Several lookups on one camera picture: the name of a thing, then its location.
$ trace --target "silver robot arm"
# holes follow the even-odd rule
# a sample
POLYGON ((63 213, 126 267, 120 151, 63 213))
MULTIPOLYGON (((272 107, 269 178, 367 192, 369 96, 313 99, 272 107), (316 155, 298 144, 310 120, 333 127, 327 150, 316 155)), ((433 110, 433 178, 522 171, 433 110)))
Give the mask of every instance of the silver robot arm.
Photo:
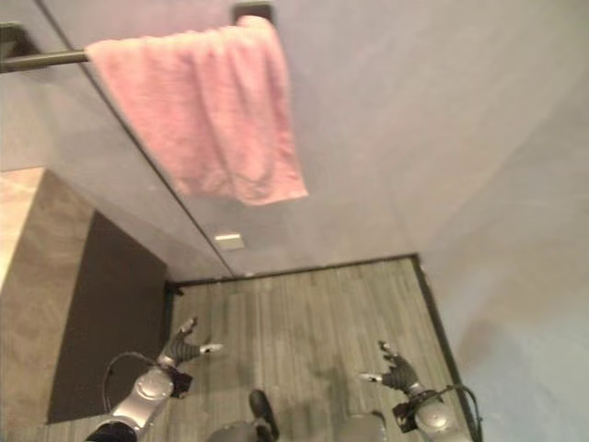
POLYGON ((109 418, 86 441, 136 442, 153 424, 170 397, 181 398, 186 394, 192 378, 178 371, 178 366, 223 348, 219 343, 200 346, 185 343, 195 326, 196 319, 191 318, 180 327, 157 358, 157 365, 135 381, 129 396, 112 410, 109 418))
POLYGON ((393 410, 401 431, 406 433, 417 429, 427 442, 472 442, 439 394, 427 390, 419 382, 410 363, 388 343, 379 342, 379 346, 390 364, 389 371, 384 374, 362 373, 360 377, 405 393, 409 401, 393 410))

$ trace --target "gray floor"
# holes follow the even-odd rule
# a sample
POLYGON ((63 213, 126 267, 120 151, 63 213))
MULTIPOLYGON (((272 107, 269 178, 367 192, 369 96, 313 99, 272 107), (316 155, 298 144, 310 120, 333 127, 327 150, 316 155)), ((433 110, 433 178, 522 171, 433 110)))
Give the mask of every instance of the gray floor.
MULTIPOLYGON (((146 440, 203 441, 224 423, 249 419, 247 396, 257 387, 270 396, 284 441, 334 440, 351 413, 372 410, 387 416, 390 441, 418 441, 392 422, 389 410, 402 396, 356 379, 385 368, 377 339, 397 343, 427 385, 451 383, 410 260, 195 286, 177 298, 174 322, 190 315, 200 319, 196 340, 211 336, 225 350, 186 366, 191 394, 169 404, 146 440)), ((9 440, 77 442, 97 422, 9 440)))

